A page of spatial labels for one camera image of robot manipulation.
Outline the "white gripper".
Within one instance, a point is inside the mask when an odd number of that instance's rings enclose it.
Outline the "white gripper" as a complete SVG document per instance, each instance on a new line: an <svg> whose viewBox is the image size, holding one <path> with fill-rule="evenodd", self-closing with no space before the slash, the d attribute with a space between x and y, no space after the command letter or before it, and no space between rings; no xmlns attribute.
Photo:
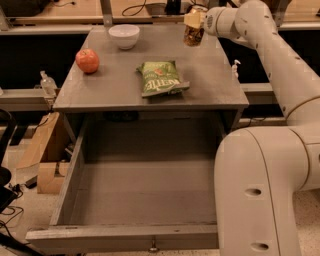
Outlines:
<svg viewBox="0 0 320 256"><path fill-rule="evenodd" d="M203 24L204 31L208 35L218 36L217 22L220 13L220 7L209 9L205 18L203 17L203 12L187 13L184 15L184 24L195 29L201 28Z"/></svg>

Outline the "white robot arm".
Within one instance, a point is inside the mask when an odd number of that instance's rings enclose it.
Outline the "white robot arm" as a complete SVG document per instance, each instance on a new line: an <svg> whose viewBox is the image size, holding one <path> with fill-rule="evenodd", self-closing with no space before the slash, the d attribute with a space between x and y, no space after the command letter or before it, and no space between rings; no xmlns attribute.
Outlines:
<svg viewBox="0 0 320 256"><path fill-rule="evenodd" d="M320 184L320 78L283 40L268 6L190 12L184 22L256 50L286 123L238 129L216 153L221 256L301 256L293 195Z"/></svg>

